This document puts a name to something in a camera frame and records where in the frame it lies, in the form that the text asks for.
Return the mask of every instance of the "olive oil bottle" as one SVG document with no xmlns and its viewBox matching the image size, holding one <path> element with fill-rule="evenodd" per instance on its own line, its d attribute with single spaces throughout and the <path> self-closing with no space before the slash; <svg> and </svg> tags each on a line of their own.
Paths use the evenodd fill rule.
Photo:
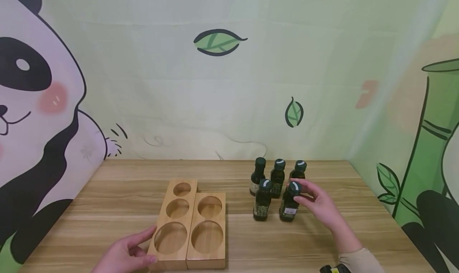
<svg viewBox="0 0 459 273">
<path fill-rule="evenodd" d="M 284 184 L 286 161 L 283 159 L 276 159 L 274 168 L 271 170 L 271 198 L 279 198 L 282 193 L 282 185 Z"/>
<path fill-rule="evenodd" d="M 268 218 L 269 206 L 271 205 L 271 182 L 268 179 L 260 180 L 259 189 L 255 195 L 253 207 L 253 219 L 265 221 Z"/>
<path fill-rule="evenodd" d="M 306 170 L 307 164 L 305 161 L 296 161 L 295 169 L 290 172 L 290 179 L 304 179 L 304 172 Z"/>
<path fill-rule="evenodd" d="M 281 221 L 292 222 L 295 219 L 299 204 L 293 200 L 293 197 L 300 195 L 300 193 L 301 185 L 299 183 L 294 181 L 289 183 L 280 203 L 279 217 Z"/>
<path fill-rule="evenodd" d="M 255 196 L 258 191 L 260 180 L 265 178 L 265 166 L 266 159 L 258 157 L 255 160 L 255 171 L 250 176 L 251 185 L 250 185 L 250 194 Z"/>
</svg>

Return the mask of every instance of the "bamboo leaf drawing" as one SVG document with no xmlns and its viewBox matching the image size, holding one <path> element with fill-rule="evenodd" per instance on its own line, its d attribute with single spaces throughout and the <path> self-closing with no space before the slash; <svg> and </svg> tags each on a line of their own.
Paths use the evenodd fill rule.
<svg viewBox="0 0 459 273">
<path fill-rule="evenodd" d="M 379 201 L 394 205 L 397 202 L 397 198 L 392 195 L 392 193 L 383 193 L 380 196 L 378 196 Z"/>
<path fill-rule="evenodd" d="M 209 56 L 224 56 L 233 52 L 242 39 L 227 29 L 210 29 L 199 34 L 193 41 L 199 52 Z"/>
<path fill-rule="evenodd" d="M 377 165 L 378 180 L 380 185 L 386 190 L 387 193 L 398 197 L 400 192 L 400 182 L 397 175 L 387 165 L 379 163 Z"/>
<path fill-rule="evenodd" d="M 292 97 L 292 101 L 289 103 L 286 109 L 286 122 L 290 128 L 294 128 L 300 125 L 303 119 L 303 106 L 295 101 Z"/>
</svg>

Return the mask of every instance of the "wooden table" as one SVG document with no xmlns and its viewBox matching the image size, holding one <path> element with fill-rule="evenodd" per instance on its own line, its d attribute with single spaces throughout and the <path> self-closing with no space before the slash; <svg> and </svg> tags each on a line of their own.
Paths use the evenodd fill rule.
<svg viewBox="0 0 459 273">
<path fill-rule="evenodd" d="M 293 165 L 287 162 L 286 172 Z M 281 222 L 280 201 L 273 200 L 268 221 L 254 221 L 253 170 L 253 161 L 105 161 L 20 272 L 90 272 L 112 242 L 156 222 L 174 177 L 198 179 L 202 192 L 226 192 L 224 271 L 318 273 L 336 264 L 329 231 L 306 209 L 292 223 Z M 332 196 L 387 273 L 434 272 L 347 161 L 311 161 L 306 174 Z"/>
</svg>

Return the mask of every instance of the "finger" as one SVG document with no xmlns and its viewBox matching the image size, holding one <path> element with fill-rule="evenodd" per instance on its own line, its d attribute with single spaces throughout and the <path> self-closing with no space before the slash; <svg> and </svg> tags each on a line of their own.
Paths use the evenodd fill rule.
<svg viewBox="0 0 459 273">
<path fill-rule="evenodd" d="M 300 194 L 300 196 L 306 198 L 307 200 L 311 201 L 311 202 L 315 202 L 316 198 L 313 197 L 313 196 L 308 196 L 308 195 L 303 195 L 303 194 Z"/>
<path fill-rule="evenodd" d="M 293 200 L 298 202 L 299 204 L 301 204 L 302 206 L 306 207 L 307 209 L 311 211 L 314 209 L 314 205 L 315 205 L 314 202 L 302 195 L 293 197 Z"/>
<path fill-rule="evenodd" d="M 302 189 L 304 189 L 304 191 L 310 195 L 317 196 L 321 194 L 322 192 L 324 192 L 324 190 L 320 188 L 320 186 L 312 183 L 311 181 L 307 179 L 291 179 L 290 181 L 298 182 L 302 186 Z"/>
<path fill-rule="evenodd" d="M 139 246 L 135 246 L 129 249 L 129 255 L 135 256 L 135 257 L 142 257 L 146 255 L 146 252 Z"/>
<path fill-rule="evenodd" d="M 152 226 L 145 231 L 127 236 L 123 238 L 123 240 L 127 243 L 128 248 L 132 248 L 139 245 L 140 243 L 145 242 L 148 239 L 151 239 L 155 231 L 156 226 Z"/>
<path fill-rule="evenodd" d="M 145 267 L 150 266 L 153 263 L 156 263 L 157 258 L 154 255 L 145 255 L 142 257 L 131 257 L 128 260 L 127 266 L 129 271 L 139 270 Z"/>
</svg>

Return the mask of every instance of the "bottle label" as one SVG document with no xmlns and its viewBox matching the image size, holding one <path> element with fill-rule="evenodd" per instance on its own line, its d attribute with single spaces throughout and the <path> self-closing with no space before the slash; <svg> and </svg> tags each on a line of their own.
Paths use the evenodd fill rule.
<svg viewBox="0 0 459 273">
<path fill-rule="evenodd" d="M 269 211 L 269 206 L 261 206 L 261 205 L 257 205 L 256 203 L 253 208 L 253 213 L 256 216 L 261 216 L 261 217 L 268 216 L 268 211 Z"/>
<path fill-rule="evenodd" d="M 250 186 L 250 191 L 253 192 L 253 193 L 257 193 L 259 187 L 260 187 L 260 185 L 257 185 L 256 183 L 252 183 L 251 186 Z"/>
<path fill-rule="evenodd" d="M 286 207 L 286 209 L 284 209 L 284 214 L 296 215 L 296 211 L 297 211 L 296 208 L 288 208 L 288 207 Z"/>
<path fill-rule="evenodd" d="M 271 188 L 271 192 L 274 195 L 279 195 L 282 192 L 282 184 L 281 183 L 273 183 L 273 187 Z"/>
</svg>

